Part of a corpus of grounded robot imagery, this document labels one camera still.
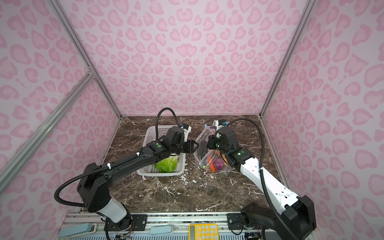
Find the dark toy eggplant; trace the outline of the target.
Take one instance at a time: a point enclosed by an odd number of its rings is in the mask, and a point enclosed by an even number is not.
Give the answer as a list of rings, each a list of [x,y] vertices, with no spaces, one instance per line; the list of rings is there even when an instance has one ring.
[[[209,152],[207,144],[208,144],[207,141],[202,141],[200,144],[199,157],[201,159],[203,159],[205,157],[205,155]]]

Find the green white toy cabbage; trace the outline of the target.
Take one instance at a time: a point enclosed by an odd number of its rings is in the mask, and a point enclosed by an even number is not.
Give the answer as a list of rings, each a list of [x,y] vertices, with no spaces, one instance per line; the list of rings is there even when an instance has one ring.
[[[161,160],[158,163],[155,163],[155,168],[159,173],[172,173],[176,170],[178,165],[179,156],[169,156],[166,159]]]

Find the clear zip top bag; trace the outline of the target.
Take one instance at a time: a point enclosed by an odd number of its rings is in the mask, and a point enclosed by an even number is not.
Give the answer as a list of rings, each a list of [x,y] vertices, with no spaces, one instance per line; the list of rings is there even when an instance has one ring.
[[[217,129],[218,121],[214,121],[212,126],[205,125],[202,133],[196,138],[199,147],[194,152],[195,162],[205,171],[228,175],[232,168],[223,160],[220,152],[208,149],[209,136]]]

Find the yellow toy potato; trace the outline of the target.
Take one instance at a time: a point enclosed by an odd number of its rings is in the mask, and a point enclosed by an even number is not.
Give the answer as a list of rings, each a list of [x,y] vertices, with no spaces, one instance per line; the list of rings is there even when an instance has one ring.
[[[228,166],[230,165],[224,154],[221,154],[221,158]]]

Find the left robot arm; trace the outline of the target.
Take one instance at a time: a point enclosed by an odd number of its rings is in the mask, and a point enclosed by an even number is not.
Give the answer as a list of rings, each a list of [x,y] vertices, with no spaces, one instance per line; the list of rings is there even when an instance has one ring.
[[[192,154],[199,146],[188,135],[192,127],[183,124],[171,127],[167,134],[154,140],[137,153],[113,163],[89,164],[77,186],[77,191],[90,213],[106,218],[106,223],[124,231],[131,227],[132,217],[121,202],[110,194],[110,187],[138,169],[158,163],[171,155]]]

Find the purple toy onion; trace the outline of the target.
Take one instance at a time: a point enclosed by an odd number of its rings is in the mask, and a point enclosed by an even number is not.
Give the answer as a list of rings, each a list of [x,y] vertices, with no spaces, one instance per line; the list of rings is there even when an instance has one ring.
[[[221,171],[223,170],[225,167],[225,163],[222,159],[215,159],[213,160],[213,168],[214,168],[214,172],[218,172],[218,171]]]

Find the orange toy carrot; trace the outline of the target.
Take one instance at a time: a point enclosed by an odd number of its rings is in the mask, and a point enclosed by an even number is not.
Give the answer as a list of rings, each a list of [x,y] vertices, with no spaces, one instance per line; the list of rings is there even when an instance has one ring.
[[[209,167],[209,169],[215,173],[213,170],[213,160],[215,159],[215,151],[210,151],[208,153],[208,156],[207,156],[207,166]]]

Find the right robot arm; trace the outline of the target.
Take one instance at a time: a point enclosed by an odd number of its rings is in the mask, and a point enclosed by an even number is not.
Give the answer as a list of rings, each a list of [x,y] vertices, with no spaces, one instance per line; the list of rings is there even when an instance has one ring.
[[[241,210],[246,228],[261,226],[277,232],[282,240],[304,240],[317,227],[314,202],[284,186],[239,144],[235,131],[222,127],[208,138],[207,147],[219,151],[231,167],[251,180],[266,197],[268,208],[249,204]]]

